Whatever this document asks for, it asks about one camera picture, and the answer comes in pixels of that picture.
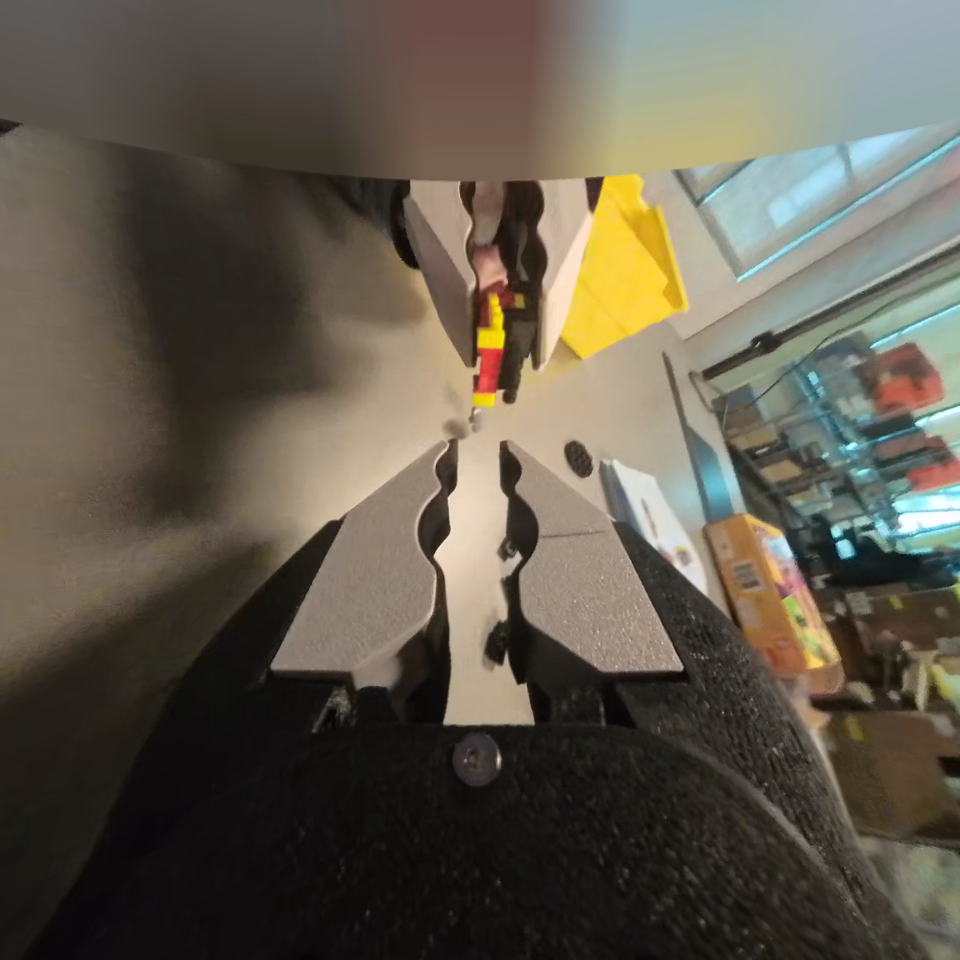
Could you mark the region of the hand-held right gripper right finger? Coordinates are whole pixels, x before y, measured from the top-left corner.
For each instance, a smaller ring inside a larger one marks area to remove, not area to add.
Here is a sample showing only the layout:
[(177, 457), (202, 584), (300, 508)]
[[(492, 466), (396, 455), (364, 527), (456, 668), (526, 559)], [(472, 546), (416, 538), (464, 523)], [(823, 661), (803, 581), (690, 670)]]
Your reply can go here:
[(681, 677), (684, 666), (615, 523), (511, 440), (499, 445), (508, 662), (523, 685)]

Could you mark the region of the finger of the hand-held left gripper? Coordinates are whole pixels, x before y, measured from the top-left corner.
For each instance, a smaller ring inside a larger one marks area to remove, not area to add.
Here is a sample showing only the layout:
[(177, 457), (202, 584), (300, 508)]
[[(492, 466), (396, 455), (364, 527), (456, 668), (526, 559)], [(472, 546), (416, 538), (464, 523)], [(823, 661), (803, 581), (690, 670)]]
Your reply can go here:
[(473, 221), (459, 181), (410, 181), (406, 233), (438, 319), (464, 366), (475, 364), (476, 275), (467, 255)]
[(534, 184), (543, 201), (534, 237), (545, 255), (545, 265), (538, 280), (532, 364), (535, 370), (543, 370), (568, 320), (594, 225), (594, 209), (585, 178), (548, 178)]

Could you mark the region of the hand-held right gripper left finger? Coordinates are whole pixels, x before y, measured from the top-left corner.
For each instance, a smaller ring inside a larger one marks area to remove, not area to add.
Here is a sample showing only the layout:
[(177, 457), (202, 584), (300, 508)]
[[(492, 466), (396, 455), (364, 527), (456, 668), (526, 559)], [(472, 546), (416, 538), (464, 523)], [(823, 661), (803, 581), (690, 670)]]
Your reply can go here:
[(450, 626), (435, 557), (450, 534), (458, 447), (434, 444), (344, 515), (272, 674), (353, 690), (447, 685)]

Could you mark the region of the partly built lego model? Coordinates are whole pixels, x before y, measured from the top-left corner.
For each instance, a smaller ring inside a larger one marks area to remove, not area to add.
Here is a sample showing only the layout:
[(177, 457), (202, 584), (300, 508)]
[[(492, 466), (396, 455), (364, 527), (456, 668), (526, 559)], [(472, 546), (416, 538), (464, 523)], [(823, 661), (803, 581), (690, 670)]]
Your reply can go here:
[(518, 291), (480, 294), (474, 324), (472, 412), (492, 408), (498, 399), (506, 404), (517, 401), (538, 322), (536, 299), (524, 286)]

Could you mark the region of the lego instruction booklet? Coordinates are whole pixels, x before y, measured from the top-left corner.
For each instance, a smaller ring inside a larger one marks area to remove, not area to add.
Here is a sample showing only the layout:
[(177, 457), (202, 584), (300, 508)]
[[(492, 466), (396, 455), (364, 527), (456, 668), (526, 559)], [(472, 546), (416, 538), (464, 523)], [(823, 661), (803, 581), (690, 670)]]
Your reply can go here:
[(708, 595), (710, 585), (702, 557), (657, 479), (617, 460), (602, 460), (599, 475), (611, 517), (639, 534), (690, 584)]

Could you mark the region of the orange lego box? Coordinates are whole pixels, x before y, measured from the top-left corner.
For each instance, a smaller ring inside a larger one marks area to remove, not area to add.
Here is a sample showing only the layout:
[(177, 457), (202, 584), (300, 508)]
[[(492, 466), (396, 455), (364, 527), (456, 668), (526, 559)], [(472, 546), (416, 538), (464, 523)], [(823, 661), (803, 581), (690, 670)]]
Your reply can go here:
[(738, 513), (704, 535), (735, 622), (774, 676), (817, 697), (843, 690), (841, 656), (785, 533)]

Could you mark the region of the person's left hand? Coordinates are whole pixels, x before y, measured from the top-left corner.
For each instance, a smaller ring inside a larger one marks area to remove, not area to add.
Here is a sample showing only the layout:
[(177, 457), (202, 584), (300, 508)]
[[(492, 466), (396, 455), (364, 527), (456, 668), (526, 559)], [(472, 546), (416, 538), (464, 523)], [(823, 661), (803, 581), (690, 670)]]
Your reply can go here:
[(506, 192), (504, 181), (476, 181), (474, 186), (469, 259), (478, 294), (497, 292), (507, 285), (508, 273), (497, 241)]

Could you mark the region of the yellow plastic bin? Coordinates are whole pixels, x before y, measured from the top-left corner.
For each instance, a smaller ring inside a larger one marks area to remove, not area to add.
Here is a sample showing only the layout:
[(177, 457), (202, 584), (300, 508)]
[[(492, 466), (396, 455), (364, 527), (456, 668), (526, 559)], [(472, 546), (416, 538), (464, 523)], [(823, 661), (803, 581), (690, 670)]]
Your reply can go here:
[(587, 360), (686, 312), (690, 300), (665, 213), (638, 174), (604, 178), (561, 341)]

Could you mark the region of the grey upright board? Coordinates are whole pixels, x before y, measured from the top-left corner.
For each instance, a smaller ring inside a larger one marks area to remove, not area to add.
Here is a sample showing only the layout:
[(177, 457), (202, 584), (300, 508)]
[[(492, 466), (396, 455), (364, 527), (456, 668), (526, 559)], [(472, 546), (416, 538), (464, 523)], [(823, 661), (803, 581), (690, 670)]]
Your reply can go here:
[(720, 451), (691, 425), (682, 399), (681, 388), (669, 355), (662, 354), (664, 372), (678, 416), (680, 434), (690, 463), (706, 524), (723, 522), (742, 512), (742, 495), (734, 472), (728, 471), (726, 444)]

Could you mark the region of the window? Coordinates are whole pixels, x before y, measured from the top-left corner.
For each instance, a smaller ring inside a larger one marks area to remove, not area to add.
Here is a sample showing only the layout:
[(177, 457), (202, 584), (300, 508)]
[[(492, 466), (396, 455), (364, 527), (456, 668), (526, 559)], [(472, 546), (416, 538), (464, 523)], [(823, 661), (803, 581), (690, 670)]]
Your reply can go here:
[(958, 158), (958, 125), (681, 168), (674, 176), (738, 282), (872, 200)]

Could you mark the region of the black pole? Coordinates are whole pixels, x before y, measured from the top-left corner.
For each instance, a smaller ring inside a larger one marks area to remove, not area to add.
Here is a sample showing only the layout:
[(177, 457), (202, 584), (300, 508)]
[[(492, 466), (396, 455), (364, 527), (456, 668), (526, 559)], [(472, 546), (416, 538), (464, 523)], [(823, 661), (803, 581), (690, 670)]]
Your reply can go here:
[(842, 317), (869, 302), (888, 295), (904, 292), (906, 288), (948, 266), (959, 259), (959, 241), (956, 239), (944, 248), (930, 253), (918, 261), (904, 266), (870, 286), (834, 301), (780, 330), (768, 330), (757, 334), (738, 351), (702, 369), (706, 380), (720, 378), (745, 364), (774, 354), (785, 344), (796, 340), (826, 324)]

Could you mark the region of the metal storage shelf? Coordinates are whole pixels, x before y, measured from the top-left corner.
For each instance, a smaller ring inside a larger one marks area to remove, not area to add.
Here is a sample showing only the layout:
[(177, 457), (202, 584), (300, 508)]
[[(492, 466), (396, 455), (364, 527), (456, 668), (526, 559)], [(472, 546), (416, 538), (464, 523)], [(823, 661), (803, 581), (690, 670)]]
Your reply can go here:
[[(900, 551), (958, 548), (958, 484), (928, 492), (886, 483), (873, 449), (921, 431), (958, 442), (958, 282), (882, 295), (713, 380), (727, 442), (793, 517), (821, 518)], [(940, 403), (876, 415), (857, 376), (870, 354), (915, 342), (936, 366)]]

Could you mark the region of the cardboard box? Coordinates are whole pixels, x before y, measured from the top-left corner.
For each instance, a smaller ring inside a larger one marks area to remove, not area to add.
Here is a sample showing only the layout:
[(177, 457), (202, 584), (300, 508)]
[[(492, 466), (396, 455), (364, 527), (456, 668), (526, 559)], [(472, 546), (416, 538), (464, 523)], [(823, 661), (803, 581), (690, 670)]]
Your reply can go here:
[(858, 834), (958, 851), (958, 728), (941, 714), (831, 715), (826, 750)]

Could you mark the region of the red box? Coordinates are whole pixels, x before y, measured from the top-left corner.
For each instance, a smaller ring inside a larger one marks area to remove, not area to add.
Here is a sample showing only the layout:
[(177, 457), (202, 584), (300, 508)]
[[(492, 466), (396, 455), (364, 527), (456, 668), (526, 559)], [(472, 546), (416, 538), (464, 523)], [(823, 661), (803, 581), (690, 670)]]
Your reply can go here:
[(959, 483), (958, 450), (957, 440), (915, 431), (883, 440), (872, 457), (886, 483), (929, 493)]
[(877, 416), (913, 413), (945, 398), (939, 369), (916, 342), (871, 353), (856, 375)]

